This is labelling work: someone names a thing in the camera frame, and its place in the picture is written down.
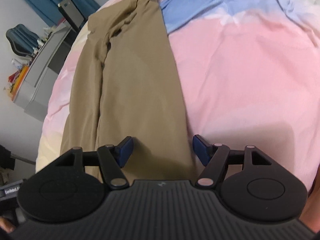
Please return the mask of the tan t-shirt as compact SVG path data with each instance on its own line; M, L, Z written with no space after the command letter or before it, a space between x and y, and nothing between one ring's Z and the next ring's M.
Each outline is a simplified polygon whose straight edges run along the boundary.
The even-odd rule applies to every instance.
M78 59L61 153L134 139L134 179L196 178L185 104L158 0L122 0L92 14Z

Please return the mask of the white dressing table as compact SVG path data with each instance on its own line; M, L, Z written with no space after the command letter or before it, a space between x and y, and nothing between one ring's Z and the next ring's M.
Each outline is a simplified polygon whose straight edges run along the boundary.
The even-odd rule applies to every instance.
M22 76L12 100L27 115L44 121L54 83L75 38L76 33L67 22L58 25Z

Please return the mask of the pastel tie-dye bed duvet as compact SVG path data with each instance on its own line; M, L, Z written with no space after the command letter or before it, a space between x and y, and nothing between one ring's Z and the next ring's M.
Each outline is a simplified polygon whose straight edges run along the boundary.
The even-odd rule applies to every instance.
M233 149L255 145L310 190L319 167L319 6L312 0L158 3L181 84L190 148L196 134ZM87 25L54 85L37 171L62 154Z

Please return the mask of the orange tray with clutter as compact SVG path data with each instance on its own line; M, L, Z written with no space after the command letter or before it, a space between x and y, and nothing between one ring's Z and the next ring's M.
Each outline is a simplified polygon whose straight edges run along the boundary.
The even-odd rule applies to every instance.
M14 74L8 77L8 83L4 87L8 97L13 101L16 97L18 90L29 71L29 66L24 64L20 70L17 70Z

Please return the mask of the black chair with white seat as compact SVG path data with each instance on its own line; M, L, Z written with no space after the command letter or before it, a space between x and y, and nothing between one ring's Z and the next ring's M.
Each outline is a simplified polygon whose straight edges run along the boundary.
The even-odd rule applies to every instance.
M78 7L72 0L63 0L58 4L58 10L61 12L65 20L73 28L76 33L79 33L87 18L81 13Z

